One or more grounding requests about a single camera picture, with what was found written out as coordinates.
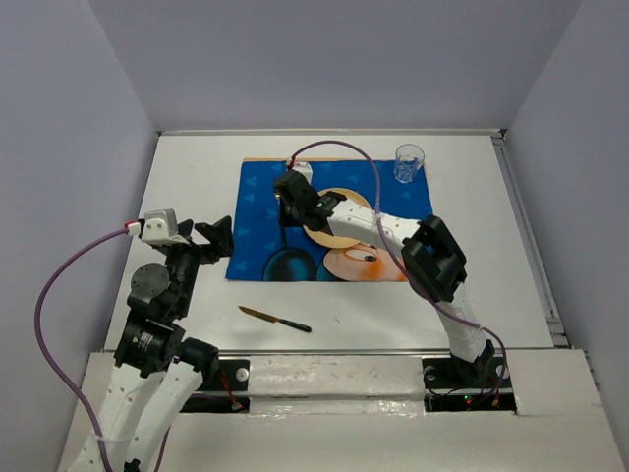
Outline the blue cartoon placemat cloth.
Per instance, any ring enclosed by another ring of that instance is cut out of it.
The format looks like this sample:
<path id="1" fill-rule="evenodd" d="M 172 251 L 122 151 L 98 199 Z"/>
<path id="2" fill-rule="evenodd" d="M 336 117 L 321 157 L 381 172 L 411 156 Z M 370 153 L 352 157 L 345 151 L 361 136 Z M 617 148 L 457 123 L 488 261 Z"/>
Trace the blue cartoon placemat cloth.
<path id="1" fill-rule="evenodd" d="M 373 207 L 375 182 L 366 161 L 311 161 L 312 185 L 351 189 Z M 380 208 L 409 219 L 432 214 L 425 171 L 410 183 L 393 175 L 394 161 L 377 160 L 381 180 Z M 347 249 L 328 249 L 315 243 L 304 228 L 288 227 L 288 248 L 281 250 L 278 202 L 272 184 L 285 170 L 281 161 L 246 161 L 241 167 L 234 223 L 234 254 L 226 277 L 241 281 L 406 281 L 385 250 L 369 243 Z"/>

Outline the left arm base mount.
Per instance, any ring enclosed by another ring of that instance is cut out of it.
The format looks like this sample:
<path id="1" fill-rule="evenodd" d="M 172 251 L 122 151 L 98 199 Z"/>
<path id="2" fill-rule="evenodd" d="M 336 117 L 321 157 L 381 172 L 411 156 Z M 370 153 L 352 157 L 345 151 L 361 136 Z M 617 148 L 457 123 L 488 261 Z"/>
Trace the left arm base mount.
<path id="1" fill-rule="evenodd" d="M 228 358 L 211 381 L 204 381 L 182 407 L 182 413 L 240 414 L 250 409 L 250 360 Z"/>

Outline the gold knife green handle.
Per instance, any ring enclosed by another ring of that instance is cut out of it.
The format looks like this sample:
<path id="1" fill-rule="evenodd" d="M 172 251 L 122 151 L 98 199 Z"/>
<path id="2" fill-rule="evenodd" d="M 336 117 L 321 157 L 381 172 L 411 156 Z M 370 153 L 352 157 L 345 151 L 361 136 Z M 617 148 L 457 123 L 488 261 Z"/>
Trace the gold knife green handle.
<path id="1" fill-rule="evenodd" d="M 290 321 L 290 320 L 286 320 L 286 319 L 282 319 L 282 318 L 278 318 L 278 317 L 274 317 L 273 315 L 269 315 L 266 314 L 264 312 L 258 311 L 258 310 L 254 310 L 248 307 L 244 307 L 244 306 L 238 306 L 238 309 L 248 315 L 251 316 L 253 318 L 259 319 L 259 320 L 263 320 L 267 323 L 271 323 L 271 324 L 281 324 L 281 325 L 285 325 L 285 326 L 289 326 L 293 329 L 296 329 L 298 331 L 301 332 L 305 332 L 305 333 L 311 333 L 313 331 L 313 329 L 305 324 L 300 324 L 294 321 Z"/>

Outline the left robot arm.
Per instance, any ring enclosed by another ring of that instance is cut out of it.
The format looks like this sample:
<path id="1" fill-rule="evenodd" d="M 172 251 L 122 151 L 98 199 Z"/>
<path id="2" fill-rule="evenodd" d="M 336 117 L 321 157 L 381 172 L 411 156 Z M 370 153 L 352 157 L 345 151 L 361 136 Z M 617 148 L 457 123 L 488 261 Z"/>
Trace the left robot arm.
<path id="1" fill-rule="evenodd" d="M 212 385 L 218 350 L 179 326 L 202 265 L 234 252 L 232 219 L 179 222 L 172 209 L 150 211 L 125 232 L 165 258 L 138 268 L 96 425 L 73 471 L 144 471 L 176 415 L 197 388 Z"/>

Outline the yellow plate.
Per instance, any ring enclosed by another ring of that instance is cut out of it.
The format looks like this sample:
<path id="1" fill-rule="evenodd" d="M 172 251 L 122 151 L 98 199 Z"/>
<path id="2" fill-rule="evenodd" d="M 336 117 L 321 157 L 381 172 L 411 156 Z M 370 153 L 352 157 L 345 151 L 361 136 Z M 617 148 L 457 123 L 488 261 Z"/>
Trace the yellow plate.
<path id="1" fill-rule="evenodd" d="M 345 196 L 349 201 L 360 205 L 362 207 L 370 208 L 370 203 L 367 199 L 361 196 L 359 193 L 346 188 L 328 188 L 319 191 L 318 193 L 323 196 L 328 192 L 334 192 Z M 306 234 L 318 245 L 328 249 L 347 249 L 360 243 L 358 239 L 350 237 L 330 236 L 323 232 L 311 231 L 308 227 L 304 227 Z"/>

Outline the clear drinking glass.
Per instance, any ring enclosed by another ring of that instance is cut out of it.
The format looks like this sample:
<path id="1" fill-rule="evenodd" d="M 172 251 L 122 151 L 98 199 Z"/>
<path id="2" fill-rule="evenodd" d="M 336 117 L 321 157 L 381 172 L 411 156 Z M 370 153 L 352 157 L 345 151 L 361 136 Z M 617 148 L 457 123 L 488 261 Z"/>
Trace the clear drinking glass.
<path id="1" fill-rule="evenodd" d="M 412 182 L 422 168 L 425 152 L 413 144 L 403 144 L 395 151 L 393 175 L 403 184 Z"/>

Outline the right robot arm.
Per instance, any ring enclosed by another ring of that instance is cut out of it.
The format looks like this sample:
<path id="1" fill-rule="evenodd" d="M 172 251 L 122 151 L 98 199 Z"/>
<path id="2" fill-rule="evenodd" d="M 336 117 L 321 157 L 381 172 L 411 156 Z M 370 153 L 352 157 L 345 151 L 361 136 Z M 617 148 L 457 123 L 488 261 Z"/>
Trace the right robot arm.
<path id="1" fill-rule="evenodd" d="M 277 177 L 273 190 L 280 202 L 281 222 L 370 243 L 401 261 L 414 291 L 438 312 L 449 341 L 454 378 L 474 385 L 487 375 L 495 348 L 467 299 L 467 259 L 439 217 L 396 217 L 360 206 L 336 192 L 321 195 L 295 170 Z"/>

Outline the gold fork green handle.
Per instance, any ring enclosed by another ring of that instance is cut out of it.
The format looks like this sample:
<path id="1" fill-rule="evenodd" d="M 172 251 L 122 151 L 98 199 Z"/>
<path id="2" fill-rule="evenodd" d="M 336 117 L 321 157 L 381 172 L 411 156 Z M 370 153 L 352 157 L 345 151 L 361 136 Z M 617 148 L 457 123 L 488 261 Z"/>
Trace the gold fork green handle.
<path id="1" fill-rule="evenodd" d="M 281 242 L 281 250 L 285 250 L 288 248 L 287 236 L 286 236 L 286 226 L 285 226 L 285 205 L 281 200 L 279 194 L 275 194 L 275 198 L 278 202 L 278 226 L 279 226 L 279 234 L 280 234 L 280 242 Z"/>

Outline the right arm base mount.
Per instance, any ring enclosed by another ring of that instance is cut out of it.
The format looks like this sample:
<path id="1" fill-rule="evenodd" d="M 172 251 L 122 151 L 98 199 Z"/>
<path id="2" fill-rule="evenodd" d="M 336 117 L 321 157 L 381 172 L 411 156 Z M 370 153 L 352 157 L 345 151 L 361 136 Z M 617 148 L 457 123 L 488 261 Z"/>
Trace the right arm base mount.
<path id="1" fill-rule="evenodd" d="M 500 355 L 479 378 L 460 377 L 450 357 L 423 358 L 422 367 L 428 413 L 517 410 L 510 374 L 503 370 Z"/>

